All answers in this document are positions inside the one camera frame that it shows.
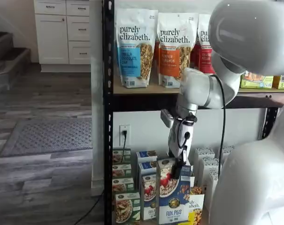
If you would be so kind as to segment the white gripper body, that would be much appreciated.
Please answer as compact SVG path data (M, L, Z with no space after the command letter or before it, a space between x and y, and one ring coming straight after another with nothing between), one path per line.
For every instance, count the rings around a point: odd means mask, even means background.
M175 118L173 125L171 126L168 147L169 150L175 149L177 146L182 148L184 145L187 146L187 157L192 144L194 121L192 118Z

